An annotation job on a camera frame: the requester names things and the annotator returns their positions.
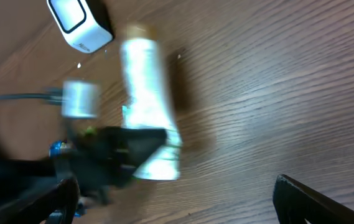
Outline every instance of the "white bottle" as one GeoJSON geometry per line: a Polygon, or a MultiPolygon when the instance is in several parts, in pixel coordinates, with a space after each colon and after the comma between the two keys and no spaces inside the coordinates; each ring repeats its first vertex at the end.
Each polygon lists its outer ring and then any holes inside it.
{"type": "Polygon", "coordinates": [[[170,97],[170,86],[153,29],[128,26],[121,44],[121,61],[130,103],[123,108],[126,128],[165,128],[167,143],[134,174],[151,180],[179,178],[182,147],[170,97]]]}

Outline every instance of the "small white box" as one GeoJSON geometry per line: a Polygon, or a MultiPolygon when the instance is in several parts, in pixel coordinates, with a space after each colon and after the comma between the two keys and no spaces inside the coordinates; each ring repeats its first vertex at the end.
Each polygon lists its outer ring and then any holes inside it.
{"type": "Polygon", "coordinates": [[[92,53],[113,40],[106,7],[99,0],[47,0],[66,42],[92,53]]]}

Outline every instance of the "cable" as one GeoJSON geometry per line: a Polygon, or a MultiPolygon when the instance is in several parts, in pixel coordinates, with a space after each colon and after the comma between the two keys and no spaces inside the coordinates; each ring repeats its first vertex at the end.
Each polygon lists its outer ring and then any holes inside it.
{"type": "Polygon", "coordinates": [[[2,100],[21,100],[21,99],[51,100],[52,96],[48,93],[25,93],[25,94],[0,95],[0,101],[2,101],[2,100]]]}

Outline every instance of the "wood grain surface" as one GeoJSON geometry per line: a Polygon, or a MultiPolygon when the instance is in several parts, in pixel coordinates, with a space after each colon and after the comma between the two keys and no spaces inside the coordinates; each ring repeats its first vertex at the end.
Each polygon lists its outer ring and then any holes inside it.
{"type": "MultiPolygon", "coordinates": [[[[0,0],[0,94],[94,80],[101,116],[81,126],[120,125],[118,31],[134,21],[159,30],[182,176],[112,191],[114,204],[75,223],[277,223],[280,173],[354,210],[354,0],[105,2],[116,40],[87,55],[67,45],[45,1],[0,0]]],[[[0,139],[12,157],[37,159],[62,136],[59,120],[38,101],[2,103],[0,139]]]]}

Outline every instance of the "black cable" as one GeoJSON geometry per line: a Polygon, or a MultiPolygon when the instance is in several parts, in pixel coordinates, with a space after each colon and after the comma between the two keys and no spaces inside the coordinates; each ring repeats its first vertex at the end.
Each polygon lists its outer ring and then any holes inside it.
{"type": "Polygon", "coordinates": [[[2,100],[20,100],[20,99],[51,100],[52,96],[48,93],[25,93],[25,94],[0,95],[0,101],[2,101],[2,100]]]}

